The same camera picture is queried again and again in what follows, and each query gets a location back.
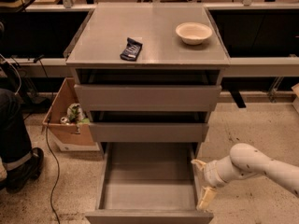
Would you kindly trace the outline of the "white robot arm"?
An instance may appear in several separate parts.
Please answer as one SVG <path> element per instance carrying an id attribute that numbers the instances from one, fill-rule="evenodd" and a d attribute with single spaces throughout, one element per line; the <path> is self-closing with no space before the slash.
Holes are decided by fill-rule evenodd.
<path id="1" fill-rule="evenodd" d="M 197 202 L 197 210 L 207 210 L 217 194 L 217 188 L 258 175 L 267 177 L 299 197 L 299 167 L 270 158 L 246 143 L 232 146 L 229 154 L 220 160 L 203 162 L 193 159 L 192 164 L 202 173 L 206 183 Z"/>

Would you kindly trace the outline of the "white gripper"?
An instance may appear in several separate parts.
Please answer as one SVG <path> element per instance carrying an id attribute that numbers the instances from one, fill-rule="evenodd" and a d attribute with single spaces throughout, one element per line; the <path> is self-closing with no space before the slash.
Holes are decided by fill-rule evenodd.
<path id="1" fill-rule="evenodd" d="M 205 181 L 211 187 L 202 187 L 200 198 L 196 208 L 198 210 L 207 210 L 211 202 L 217 195 L 214 188 L 222 188 L 230 182 L 230 161 L 221 159 L 205 163 L 197 159 L 191 160 L 191 163 L 197 167 L 200 172 L 204 171 Z"/>

